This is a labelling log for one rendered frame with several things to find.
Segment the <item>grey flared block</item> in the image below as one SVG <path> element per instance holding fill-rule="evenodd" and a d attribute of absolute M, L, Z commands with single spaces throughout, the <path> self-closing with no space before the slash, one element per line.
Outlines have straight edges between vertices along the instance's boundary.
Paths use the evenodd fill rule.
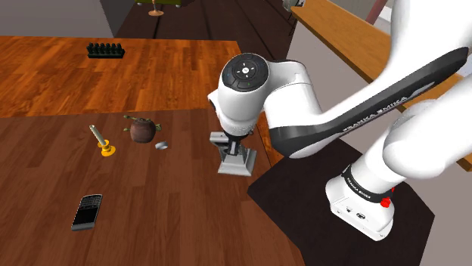
<path fill-rule="evenodd" d="M 253 172 L 257 152 L 240 145 L 237 155 L 229 155 L 225 152 L 226 146 L 218 146 L 221 163 L 219 174 L 241 175 L 250 177 Z"/>

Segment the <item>dark robot stand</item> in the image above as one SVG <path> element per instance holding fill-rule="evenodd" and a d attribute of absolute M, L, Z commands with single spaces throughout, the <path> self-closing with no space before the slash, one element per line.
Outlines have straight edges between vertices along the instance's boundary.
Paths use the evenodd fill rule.
<path fill-rule="evenodd" d="M 393 228 L 381 241 L 331 212 L 326 183 L 360 156 L 336 140 L 313 156 L 283 158 L 247 193 L 297 246 L 306 266 L 420 266 L 435 215 L 405 182 L 396 186 Z"/>

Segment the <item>brown pot with plant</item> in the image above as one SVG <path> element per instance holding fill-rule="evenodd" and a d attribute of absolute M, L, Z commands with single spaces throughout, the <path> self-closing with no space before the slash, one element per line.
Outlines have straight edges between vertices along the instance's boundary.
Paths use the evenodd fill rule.
<path fill-rule="evenodd" d="M 133 122 L 129 128 L 124 128 L 123 131 L 129 131 L 131 139 L 140 144 L 146 144 L 154 139 L 157 131 L 161 131 L 161 124 L 155 124 L 151 119 L 136 118 L 133 116 L 124 115 L 125 119 L 132 119 Z"/>

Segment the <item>yellow candle holder with candle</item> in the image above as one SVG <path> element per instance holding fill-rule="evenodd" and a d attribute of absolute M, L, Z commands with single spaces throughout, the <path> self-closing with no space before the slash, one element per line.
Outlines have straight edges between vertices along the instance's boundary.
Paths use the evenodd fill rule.
<path fill-rule="evenodd" d="M 113 155 L 116 152 L 115 146 L 110 145 L 109 140 L 104 139 L 94 125 L 90 125 L 89 128 L 98 141 L 98 147 L 101 148 L 101 155 L 105 157 Z"/>

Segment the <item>lamp stand with round base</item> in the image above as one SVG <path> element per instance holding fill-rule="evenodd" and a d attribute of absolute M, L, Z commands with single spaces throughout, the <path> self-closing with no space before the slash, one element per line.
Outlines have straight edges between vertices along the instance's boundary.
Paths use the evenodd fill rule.
<path fill-rule="evenodd" d="M 148 14 L 152 17 L 162 16 L 164 14 L 164 12 L 157 9 L 156 0 L 151 0 L 151 2 L 152 2 L 152 5 L 153 5 L 153 10 L 149 11 Z"/>

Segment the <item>black studded rack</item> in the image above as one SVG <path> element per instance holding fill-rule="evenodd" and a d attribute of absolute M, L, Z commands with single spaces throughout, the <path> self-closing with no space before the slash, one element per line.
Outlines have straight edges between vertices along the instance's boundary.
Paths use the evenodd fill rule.
<path fill-rule="evenodd" d="M 89 58 L 123 58 L 126 51 L 120 43 L 89 43 L 86 46 Z"/>

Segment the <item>green sofa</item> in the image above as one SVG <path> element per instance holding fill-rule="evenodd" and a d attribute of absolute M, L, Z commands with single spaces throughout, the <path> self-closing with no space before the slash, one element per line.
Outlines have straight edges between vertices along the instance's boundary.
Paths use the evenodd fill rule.
<path fill-rule="evenodd" d="M 182 5 L 182 0 L 134 0 L 136 4 L 159 4 L 159 5 L 175 5 L 179 8 Z"/>

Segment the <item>black keypad phone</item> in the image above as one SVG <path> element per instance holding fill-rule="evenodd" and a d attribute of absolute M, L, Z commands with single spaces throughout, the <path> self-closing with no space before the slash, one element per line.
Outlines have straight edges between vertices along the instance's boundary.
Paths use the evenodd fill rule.
<path fill-rule="evenodd" d="M 102 194 L 91 194 L 80 200 L 71 231 L 89 230 L 95 226 L 102 199 Z"/>

